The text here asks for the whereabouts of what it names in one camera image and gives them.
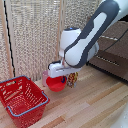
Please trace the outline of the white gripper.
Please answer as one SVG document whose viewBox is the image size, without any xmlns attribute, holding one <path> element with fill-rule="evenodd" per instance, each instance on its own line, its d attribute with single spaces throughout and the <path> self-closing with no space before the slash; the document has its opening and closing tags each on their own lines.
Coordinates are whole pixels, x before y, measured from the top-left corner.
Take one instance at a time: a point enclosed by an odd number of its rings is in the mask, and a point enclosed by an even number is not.
<svg viewBox="0 0 128 128">
<path fill-rule="evenodd" d="M 78 71 L 79 71 L 78 68 L 72 68 L 70 66 L 64 66 L 62 64 L 61 60 L 54 61 L 48 65 L 48 75 L 51 78 L 55 78 L 55 77 L 59 77 L 59 76 L 63 76 L 63 75 L 68 75 L 68 74 L 75 73 Z M 63 76 L 61 78 L 62 83 L 65 83 L 66 80 L 67 80 L 66 76 Z"/>
</svg>

